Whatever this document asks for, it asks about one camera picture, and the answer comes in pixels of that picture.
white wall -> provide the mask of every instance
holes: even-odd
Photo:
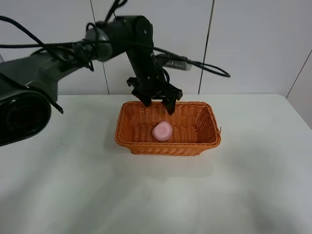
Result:
[[[202,94],[286,96],[312,48],[311,0],[215,0]]]
[[[312,128],[312,56],[309,56],[287,100]]]
[[[93,22],[89,0],[1,0],[0,15],[22,24],[46,43],[77,41],[84,38],[85,25]],[[23,44],[34,41],[6,22],[0,22],[0,43]],[[30,55],[34,49],[0,49],[5,60]],[[58,83],[59,94],[106,94],[102,63],[95,73],[82,68]]]
[[[92,0],[96,20],[104,20],[113,0]],[[154,28],[154,44],[190,59],[203,61],[212,0],[129,0],[116,15],[144,15]],[[104,63],[110,94],[132,91],[134,77],[126,54]],[[171,84],[185,94],[197,94],[201,70],[167,69]]]

wicker basket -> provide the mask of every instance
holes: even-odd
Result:
[[[166,142],[159,142],[152,129],[164,120],[172,125],[173,134]],[[146,108],[139,101],[130,101],[121,108],[115,140],[133,154],[195,156],[217,147],[221,136],[205,102],[177,102],[170,116],[161,102],[153,101]]]

pink object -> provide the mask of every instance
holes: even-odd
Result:
[[[156,140],[166,141],[172,135],[172,126],[167,121],[159,123],[153,130],[152,135]]]

table surface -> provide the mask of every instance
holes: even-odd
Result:
[[[199,156],[116,145],[123,96],[60,96],[37,136],[0,148],[1,234],[312,233],[312,130],[279,95],[185,95],[222,142]]]

